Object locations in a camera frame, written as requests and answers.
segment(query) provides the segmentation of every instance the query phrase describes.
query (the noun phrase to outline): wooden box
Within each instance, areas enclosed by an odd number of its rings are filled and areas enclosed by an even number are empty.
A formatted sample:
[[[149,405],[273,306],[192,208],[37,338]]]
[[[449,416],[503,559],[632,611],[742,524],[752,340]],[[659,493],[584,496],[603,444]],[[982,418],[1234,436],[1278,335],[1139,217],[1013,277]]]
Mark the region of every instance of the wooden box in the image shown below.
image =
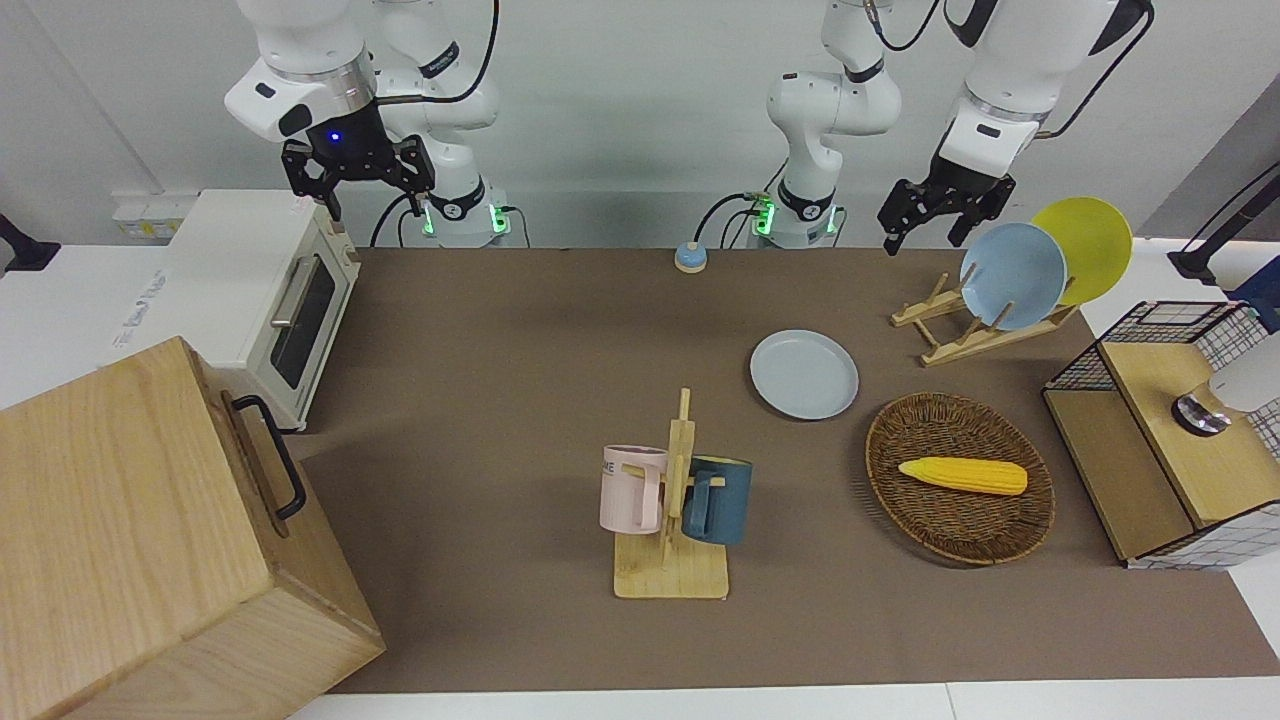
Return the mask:
[[[1229,304],[1142,304],[1044,389],[1128,568],[1221,570],[1280,548],[1275,421],[1198,437],[1170,406],[1266,333]]]
[[[174,338],[0,413],[0,717],[279,719],[383,651],[301,469],[210,377]]]

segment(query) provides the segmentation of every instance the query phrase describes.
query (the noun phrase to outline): oven handle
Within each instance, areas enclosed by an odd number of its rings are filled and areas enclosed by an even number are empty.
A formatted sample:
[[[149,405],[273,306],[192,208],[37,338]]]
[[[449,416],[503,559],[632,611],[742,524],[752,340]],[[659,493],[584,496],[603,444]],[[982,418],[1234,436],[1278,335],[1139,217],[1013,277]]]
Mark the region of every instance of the oven handle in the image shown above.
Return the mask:
[[[300,258],[293,266],[293,277],[289,278],[289,287],[284,288],[284,297],[271,314],[273,328],[292,328],[302,311],[302,300],[311,287],[311,279],[320,268],[320,256]]]
[[[246,395],[244,397],[232,400],[232,410],[239,413],[247,407],[257,407],[259,413],[262,414],[262,420],[266,421],[266,430],[271,433],[271,443],[275,445],[275,451],[280,455],[280,461],[284,462],[284,471],[289,474],[289,484],[293,486],[293,500],[275,510],[276,518],[288,520],[297,515],[302,510],[302,506],[307,503],[307,488],[302,486],[302,477],[298,475],[298,469],[293,466],[293,459],[289,457],[289,448],[284,446],[284,436],[280,434],[280,428],[275,425],[275,418],[271,416],[271,410],[266,406],[266,402],[256,395]]]

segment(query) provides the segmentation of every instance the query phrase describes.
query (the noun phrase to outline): black stand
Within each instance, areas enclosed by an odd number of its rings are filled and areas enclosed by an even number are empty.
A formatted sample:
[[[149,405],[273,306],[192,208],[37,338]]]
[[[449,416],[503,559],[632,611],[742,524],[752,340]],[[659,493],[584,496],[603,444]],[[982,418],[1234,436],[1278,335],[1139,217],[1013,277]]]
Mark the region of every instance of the black stand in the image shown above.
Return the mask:
[[[3,214],[0,214],[0,238],[4,238],[9,247],[13,247],[13,260],[4,268],[6,273],[44,270],[61,249],[61,245],[56,242],[33,240]]]
[[[1178,273],[1184,278],[1199,281],[1204,284],[1216,284],[1217,279],[1208,269],[1208,260],[1215,252],[1222,249],[1228,241],[1233,240],[1245,225],[1253,222],[1268,205],[1280,197],[1280,176],[1271,178],[1271,182],[1262,186],[1257,195],[1249,199],[1243,208],[1236,210],[1213,234],[1208,236],[1203,243],[1190,252],[1170,252],[1169,261],[1174,264]]]

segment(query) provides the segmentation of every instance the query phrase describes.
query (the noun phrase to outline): woven tray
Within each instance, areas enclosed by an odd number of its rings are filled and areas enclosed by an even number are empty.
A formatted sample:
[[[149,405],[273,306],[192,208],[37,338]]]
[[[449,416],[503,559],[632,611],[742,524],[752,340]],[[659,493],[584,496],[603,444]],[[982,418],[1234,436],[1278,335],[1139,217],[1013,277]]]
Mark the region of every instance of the woven tray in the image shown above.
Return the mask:
[[[1027,469],[1027,492],[955,491],[897,470],[899,462],[931,455],[1016,462]],[[1000,414],[966,397],[922,392],[886,405],[867,433],[867,473],[893,523],[951,560],[1016,560],[1039,547],[1053,524],[1053,486],[1039,454]]]

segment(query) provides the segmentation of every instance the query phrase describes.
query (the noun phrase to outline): grid pattern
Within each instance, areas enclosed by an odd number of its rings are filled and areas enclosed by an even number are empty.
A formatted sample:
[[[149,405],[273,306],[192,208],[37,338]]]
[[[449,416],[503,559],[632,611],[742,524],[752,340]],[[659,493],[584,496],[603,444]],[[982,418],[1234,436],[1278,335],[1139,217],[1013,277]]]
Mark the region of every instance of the grid pattern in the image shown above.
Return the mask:
[[[1280,462],[1280,398],[1258,407],[1248,418],[1262,443],[1271,451],[1271,456]]]
[[[1198,337],[1196,347],[1204,354],[1213,370],[1221,370],[1266,337],[1267,329],[1262,327],[1253,311],[1238,306],[1236,311],[1222,316],[1220,323],[1213,324]]]
[[[1130,569],[1225,570],[1280,548],[1280,502],[1270,502],[1206,528],[1151,555]]]
[[[1139,302],[1098,342],[1194,342],[1235,310],[1230,302]],[[1224,336],[1221,341],[1228,343]],[[1094,343],[1071,361],[1046,389],[1115,389],[1115,380]]]
[[[1102,361],[1102,354],[1097,343],[1071,361],[1052,380],[1044,384],[1044,389],[1115,389],[1116,383]]]

